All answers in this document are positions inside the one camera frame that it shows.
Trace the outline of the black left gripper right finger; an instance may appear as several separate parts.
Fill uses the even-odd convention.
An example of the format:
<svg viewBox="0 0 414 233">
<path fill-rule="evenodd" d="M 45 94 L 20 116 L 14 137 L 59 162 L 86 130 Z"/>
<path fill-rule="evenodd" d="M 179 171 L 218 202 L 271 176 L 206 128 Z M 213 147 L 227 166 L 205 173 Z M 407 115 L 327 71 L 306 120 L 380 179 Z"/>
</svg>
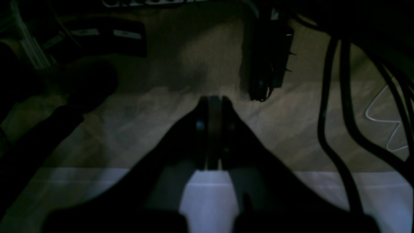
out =
<svg viewBox="0 0 414 233">
<path fill-rule="evenodd" d="M 361 207 L 343 210 L 299 180 L 222 98 L 223 168 L 239 204 L 234 233 L 379 233 Z"/>
</svg>

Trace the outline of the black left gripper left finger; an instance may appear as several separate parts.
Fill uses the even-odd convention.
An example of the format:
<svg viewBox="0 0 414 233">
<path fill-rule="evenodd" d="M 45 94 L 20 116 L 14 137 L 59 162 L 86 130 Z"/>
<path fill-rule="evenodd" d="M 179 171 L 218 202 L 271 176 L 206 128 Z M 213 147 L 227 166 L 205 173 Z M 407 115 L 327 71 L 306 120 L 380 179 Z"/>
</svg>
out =
<svg viewBox="0 0 414 233">
<path fill-rule="evenodd" d="M 204 168 L 208 99 L 179 119 L 118 183 L 97 197 L 50 213 L 43 233 L 188 233 L 179 212 L 187 182 Z"/>
</svg>

